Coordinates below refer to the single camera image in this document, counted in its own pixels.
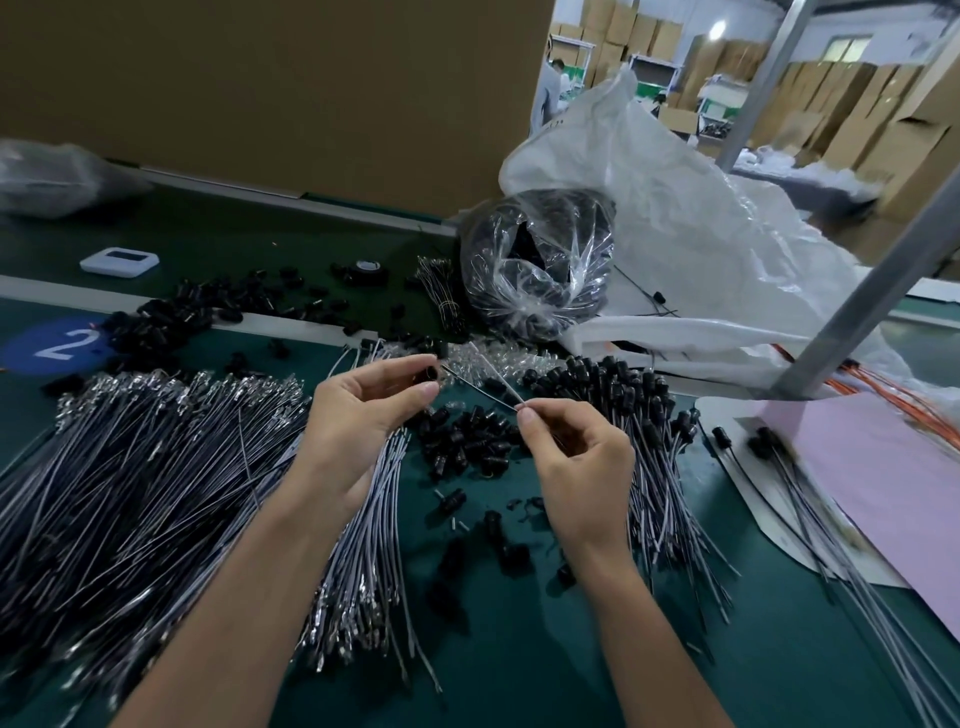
forearm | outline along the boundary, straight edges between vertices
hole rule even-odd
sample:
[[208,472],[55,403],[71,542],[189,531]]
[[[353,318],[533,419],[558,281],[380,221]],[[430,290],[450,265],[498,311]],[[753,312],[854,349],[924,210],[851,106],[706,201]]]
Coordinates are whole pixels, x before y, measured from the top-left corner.
[[615,563],[608,560],[581,567],[578,579],[596,615],[604,656],[628,726],[732,726],[629,554]]
[[340,531],[287,485],[299,484],[267,499],[112,728],[267,725]]

left hand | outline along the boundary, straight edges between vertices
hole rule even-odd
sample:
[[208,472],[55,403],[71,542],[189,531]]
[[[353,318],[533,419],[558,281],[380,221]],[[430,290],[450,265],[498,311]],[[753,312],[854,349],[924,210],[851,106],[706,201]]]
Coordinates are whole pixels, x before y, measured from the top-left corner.
[[298,501],[319,501],[346,525],[367,497],[371,479],[365,473],[387,436],[440,393],[436,381],[413,383],[436,365],[433,354],[383,359],[321,382],[287,476]]

hand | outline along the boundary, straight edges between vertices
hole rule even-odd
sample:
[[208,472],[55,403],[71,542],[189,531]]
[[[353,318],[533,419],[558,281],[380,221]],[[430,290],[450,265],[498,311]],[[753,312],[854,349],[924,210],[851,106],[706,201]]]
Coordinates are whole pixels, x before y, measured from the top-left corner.
[[[533,453],[554,533],[578,579],[633,564],[627,539],[634,448],[586,402],[528,400],[516,420]],[[554,436],[569,454],[557,446]]]
[[436,364],[433,354],[383,359],[321,382],[287,477],[298,496],[318,498],[346,525],[367,497],[369,471],[387,436],[440,392],[436,381],[413,383]]

person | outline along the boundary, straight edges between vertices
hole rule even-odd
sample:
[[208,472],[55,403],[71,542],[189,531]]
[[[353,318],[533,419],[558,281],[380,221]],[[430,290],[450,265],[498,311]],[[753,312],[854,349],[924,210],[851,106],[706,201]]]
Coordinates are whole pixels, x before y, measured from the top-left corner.
[[[551,45],[547,42],[547,57]],[[534,95],[534,112],[530,117],[530,135],[533,136],[544,124],[549,123],[558,113],[560,103],[560,73],[543,60],[540,77],[537,79],[537,93]]]
[[[324,565],[389,433],[435,399],[432,354],[320,384],[300,449],[112,728],[262,728]],[[627,540],[634,451],[585,402],[517,412],[547,516],[599,625],[629,726],[732,726],[637,572]],[[561,450],[555,437],[564,445]]]

gray metal frame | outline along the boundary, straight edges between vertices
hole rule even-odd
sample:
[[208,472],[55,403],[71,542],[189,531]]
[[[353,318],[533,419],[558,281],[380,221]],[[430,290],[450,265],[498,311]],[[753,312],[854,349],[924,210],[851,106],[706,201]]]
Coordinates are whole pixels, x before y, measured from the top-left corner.
[[750,85],[750,93],[743,104],[743,108],[736,115],[736,121],[720,155],[717,157],[717,166],[728,174],[736,164],[740,151],[746,146],[753,133],[757,120],[767,105],[780,76],[786,70],[787,64],[793,56],[794,49],[804,34],[806,24],[817,7],[817,0],[793,0],[790,10],[787,11],[777,37],[770,46],[770,52],[756,72],[754,81]]
[[958,241],[960,167],[777,380],[771,395],[782,400],[813,397],[910,288],[956,249]]

